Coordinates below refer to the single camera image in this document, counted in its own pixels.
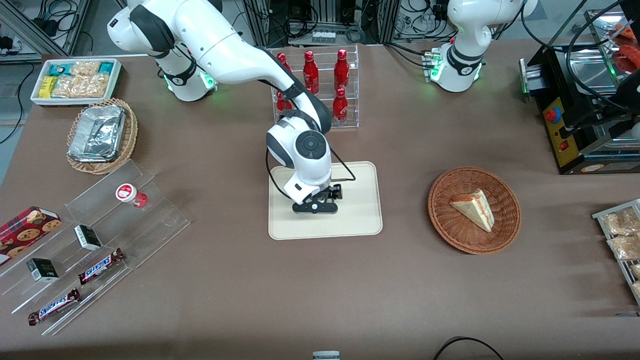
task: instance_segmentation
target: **brown tablecloth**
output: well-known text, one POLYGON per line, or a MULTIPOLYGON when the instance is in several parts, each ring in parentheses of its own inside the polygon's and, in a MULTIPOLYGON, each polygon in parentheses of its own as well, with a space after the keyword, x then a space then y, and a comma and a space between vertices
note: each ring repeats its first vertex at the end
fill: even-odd
MULTIPOLYGON (((465 335, 508 359, 637 358, 640 318, 614 316, 637 308, 590 214, 640 197, 640 176, 557 174, 542 119, 520 94, 518 59, 537 48, 494 43, 477 83, 450 94, 385 47, 360 46, 361 126, 328 139, 345 161, 377 166, 384 228, 296 241, 268 235, 269 88, 222 85, 184 103, 152 58, 122 58, 117 94, 140 122, 133 158, 193 223, 53 337, 0 302, 0 350, 22 359, 309 359, 329 349, 346 360, 427 359, 465 335), (429 186, 463 165, 495 172, 518 196, 522 230, 500 254, 462 254, 428 219, 429 186)), ((0 190, 0 221, 29 205, 57 209, 100 179, 65 159, 77 112, 33 107, 0 190)), ((447 354, 489 353, 468 343, 447 354)))

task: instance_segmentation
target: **beige tray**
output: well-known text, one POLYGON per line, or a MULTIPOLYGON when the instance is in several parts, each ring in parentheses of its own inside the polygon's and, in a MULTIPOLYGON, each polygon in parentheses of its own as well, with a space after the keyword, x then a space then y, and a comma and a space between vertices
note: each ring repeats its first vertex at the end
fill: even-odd
MULTIPOLYGON (((356 181, 340 182, 344 198, 336 200, 336 214, 295 214, 292 201, 269 180, 269 235, 274 240, 293 240, 378 234, 382 230, 382 212, 376 166, 368 161, 347 166, 356 175, 356 181)), ((334 179, 350 177, 340 163, 332 164, 332 171, 334 179)), ((280 188, 293 174, 293 170, 285 167, 276 167, 271 172, 280 188)))

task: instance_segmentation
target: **wicker basket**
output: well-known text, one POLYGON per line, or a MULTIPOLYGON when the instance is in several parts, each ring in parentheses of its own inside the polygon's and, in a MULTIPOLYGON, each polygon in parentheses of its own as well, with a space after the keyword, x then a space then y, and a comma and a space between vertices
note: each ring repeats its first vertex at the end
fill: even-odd
MULTIPOLYGON (((131 154, 133 153, 133 148, 136 146, 136 137, 138 135, 138 120, 136 120, 136 114, 131 111, 131 108, 126 102, 120 99, 109 99, 106 101, 97 102, 95 104, 89 105, 89 107, 94 108, 97 106, 107 105, 121 106, 127 112, 127 117, 125 119, 125 129, 124 133, 122 134, 122 140, 120 142, 120 155, 115 161, 111 163, 81 163, 80 161, 73 160, 72 158, 69 158, 69 156, 67 156, 67 160, 76 170, 80 170, 82 172, 90 172, 91 174, 95 175, 108 174, 127 162, 127 160, 131 157, 131 154)), ((76 116, 76 121, 74 121, 74 124, 71 126, 71 131, 67 136, 67 146, 71 146, 71 141, 76 134, 76 127, 78 125, 78 120, 80 119, 80 114, 76 116)))
POLYGON ((429 217, 448 243, 470 254, 504 250, 518 236, 522 218, 518 199, 495 174, 476 167, 447 171, 433 183, 428 199, 429 217), (451 198, 482 189, 495 218, 487 233, 449 204, 451 198))

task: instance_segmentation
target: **robotic arm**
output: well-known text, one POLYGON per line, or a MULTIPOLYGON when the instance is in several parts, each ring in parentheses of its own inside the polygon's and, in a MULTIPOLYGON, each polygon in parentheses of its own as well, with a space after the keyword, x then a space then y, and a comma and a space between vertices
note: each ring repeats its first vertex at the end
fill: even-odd
POLYGON ((156 59, 183 101, 203 97, 209 89, 206 71, 223 84, 258 80, 277 88, 293 102, 295 110, 282 113, 267 132, 267 147, 283 166, 295 169, 284 192, 299 206, 298 212, 334 213, 337 206, 324 203, 341 197, 330 187, 331 152, 324 137, 331 128, 329 109, 269 52, 247 44, 222 14, 206 0, 147 0, 130 4, 109 22, 108 33, 126 51, 143 52, 156 59), (176 53, 182 42, 191 53, 176 53))
POLYGON ((492 41, 488 25, 503 24, 516 17, 524 5, 531 15, 538 0, 450 0, 449 20, 458 28, 453 44, 434 48, 430 80, 450 92, 463 92, 477 79, 484 53, 492 41))

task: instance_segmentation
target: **cookie box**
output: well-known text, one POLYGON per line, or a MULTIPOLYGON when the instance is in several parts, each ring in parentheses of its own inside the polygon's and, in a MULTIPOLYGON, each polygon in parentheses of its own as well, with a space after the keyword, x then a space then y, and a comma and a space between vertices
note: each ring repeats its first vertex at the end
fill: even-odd
POLYGON ((34 104, 48 107, 65 107, 65 106, 84 106, 89 104, 95 104, 96 102, 101 102, 112 98, 113 92, 115 91, 116 85, 118 83, 118 78, 120 76, 120 69, 122 65, 115 58, 62 58, 62 59, 53 59, 47 60, 42 64, 42 70, 40 71, 40 75, 38 75, 38 80, 36 81, 36 85, 33 87, 33 91, 31 93, 31 101, 34 104), (54 97, 40 97, 40 89, 42 88, 42 83, 45 81, 47 77, 49 77, 52 66, 64 65, 73 63, 75 61, 99 61, 102 63, 112 63, 113 67, 109 72, 109 81, 107 83, 106 91, 104 92, 104 96, 102 97, 82 97, 82 98, 73 98, 73 99, 64 99, 64 98, 54 98, 54 97))
POLYGON ((0 266, 61 224, 57 214, 31 206, 0 226, 0 266))

